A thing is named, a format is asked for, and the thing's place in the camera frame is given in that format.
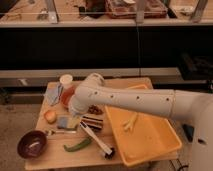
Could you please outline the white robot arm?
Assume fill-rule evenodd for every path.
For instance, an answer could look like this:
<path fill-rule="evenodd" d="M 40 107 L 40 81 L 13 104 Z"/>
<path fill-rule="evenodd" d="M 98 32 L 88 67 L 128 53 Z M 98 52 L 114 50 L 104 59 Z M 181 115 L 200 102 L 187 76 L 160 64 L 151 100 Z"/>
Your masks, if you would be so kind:
<path fill-rule="evenodd" d="M 194 127 L 188 171 L 213 171 L 213 94 L 173 89 L 105 87 L 98 73 L 88 75 L 68 102 L 73 114 L 90 105 L 108 105 L 181 121 Z"/>

